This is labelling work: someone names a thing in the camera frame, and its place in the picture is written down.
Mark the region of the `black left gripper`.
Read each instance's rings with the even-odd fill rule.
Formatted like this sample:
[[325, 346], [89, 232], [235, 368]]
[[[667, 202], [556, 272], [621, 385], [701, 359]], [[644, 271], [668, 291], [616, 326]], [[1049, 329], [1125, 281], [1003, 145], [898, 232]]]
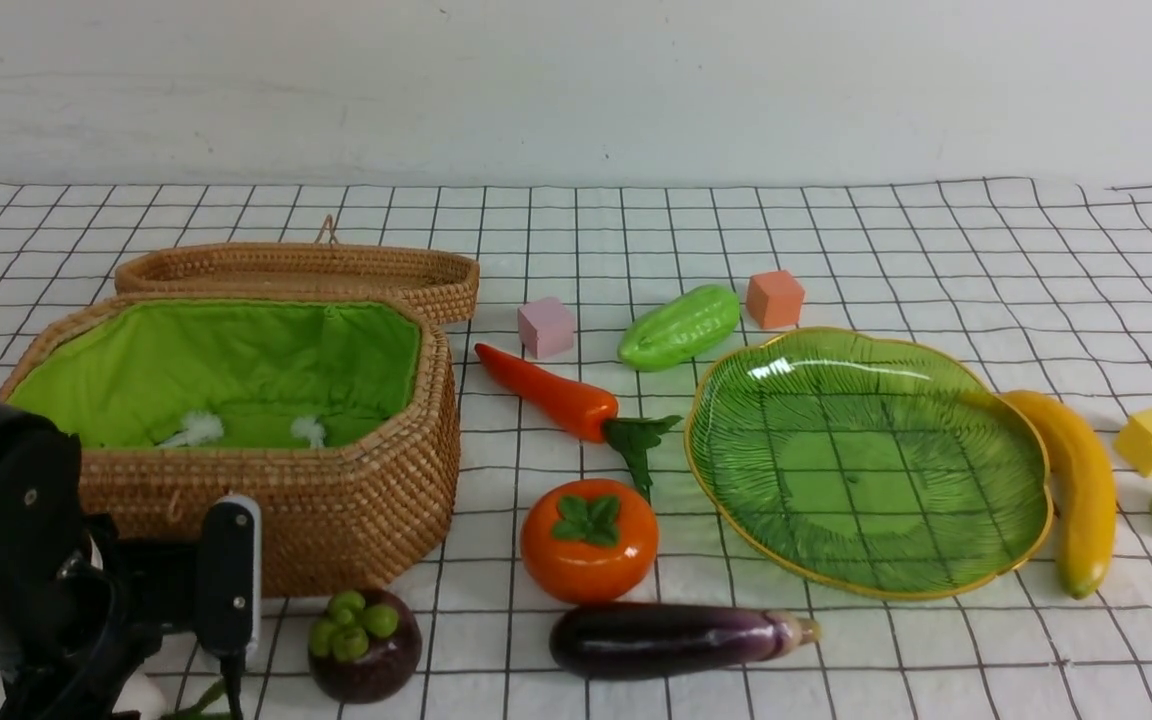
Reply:
[[88, 515], [76, 551], [23, 600], [0, 719], [109, 719], [169, 635], [192, 632], [197, 544], [120, 537]]

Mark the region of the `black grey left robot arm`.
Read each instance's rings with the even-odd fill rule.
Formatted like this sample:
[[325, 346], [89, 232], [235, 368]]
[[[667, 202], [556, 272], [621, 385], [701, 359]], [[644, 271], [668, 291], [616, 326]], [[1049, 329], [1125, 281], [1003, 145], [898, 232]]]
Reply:
[[0, 402], [0, 719], [164, 719], [142, 673], [191, 629], [191, 544], [123, 539], [84, 511], [82, 447]]

